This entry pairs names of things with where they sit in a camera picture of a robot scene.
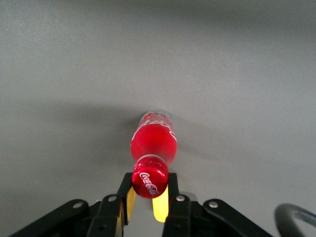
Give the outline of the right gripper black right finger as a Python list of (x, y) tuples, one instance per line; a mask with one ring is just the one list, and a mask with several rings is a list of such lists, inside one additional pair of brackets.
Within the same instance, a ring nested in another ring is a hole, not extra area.
[(168, 215), (163, 237), (270, 237), (271, 235), (221, 199), (203, 204), (179, 192), (178, 177), (168, 178)]

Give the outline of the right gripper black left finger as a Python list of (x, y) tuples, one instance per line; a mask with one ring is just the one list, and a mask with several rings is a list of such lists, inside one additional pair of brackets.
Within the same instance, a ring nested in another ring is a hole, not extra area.
[(12, 237), (122, 237), (135, 202), (132, 174), (126, 173), (115, 194), (89, 205), (73, 199), (31, 224)]

